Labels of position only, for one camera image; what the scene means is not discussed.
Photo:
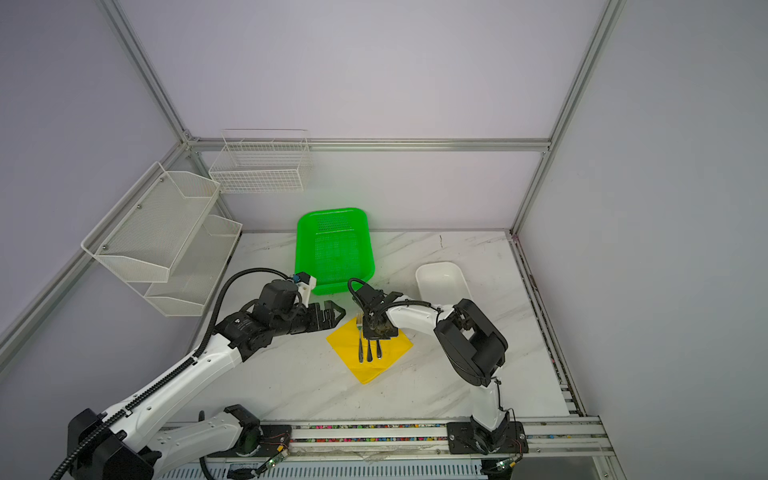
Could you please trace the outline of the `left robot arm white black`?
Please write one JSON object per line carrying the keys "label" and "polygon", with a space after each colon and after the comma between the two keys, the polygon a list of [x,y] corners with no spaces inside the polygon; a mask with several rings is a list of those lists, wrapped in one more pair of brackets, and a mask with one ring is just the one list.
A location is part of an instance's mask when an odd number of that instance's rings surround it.
{"label": "left robot arm white black", "polygon": [[101,413],[85,409],[76,415],[68,425],[67,455],[53,478],[156,479],[213,453],[250,456],[278,446],[240,404],[168,433],[161,430],[206,387],[275,338],[334,329],[346,312],[333,301],[310,302],[313,281],[301,273],[269,282],[257,299],[224,319],[214,317],[197,349],[148,386]]}

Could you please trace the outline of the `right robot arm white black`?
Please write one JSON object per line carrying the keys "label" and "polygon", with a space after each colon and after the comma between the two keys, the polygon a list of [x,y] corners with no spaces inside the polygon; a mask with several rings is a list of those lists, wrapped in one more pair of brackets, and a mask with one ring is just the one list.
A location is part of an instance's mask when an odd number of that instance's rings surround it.
{"label": "right robot arm white black", "polygon": [[357,278],[348,281],[348,290],[361,309],[366,339],[391,340],[402,330],[413,330],[437,340],[453,370],[470,385],[471,448],[483,454],[498,451],[511,424],[497,378],[508,342],[474,301],[432,304],[400,292],[386,293]]}

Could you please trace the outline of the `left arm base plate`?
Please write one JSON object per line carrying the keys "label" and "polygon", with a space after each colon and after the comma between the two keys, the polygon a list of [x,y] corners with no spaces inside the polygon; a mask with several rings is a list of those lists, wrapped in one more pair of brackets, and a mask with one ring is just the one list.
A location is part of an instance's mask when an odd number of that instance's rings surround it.
{"label": "left arm base plate", "polygon": [[261,424],[246,429],[235,445],[209,458],[268,458],[286,450],[291,441],[292,427],[288,424]]}

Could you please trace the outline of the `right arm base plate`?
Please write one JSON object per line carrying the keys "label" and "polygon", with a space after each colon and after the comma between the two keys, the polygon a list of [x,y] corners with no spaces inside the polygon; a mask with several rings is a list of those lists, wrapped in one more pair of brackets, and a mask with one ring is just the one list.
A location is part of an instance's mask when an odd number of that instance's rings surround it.
{"label": "right arm base plate", "polygon": [[527,454],[529,445],[523,424],[504,420],[495,430],[487,430],[474,420],[449,422],[446,426],[451,454]]}

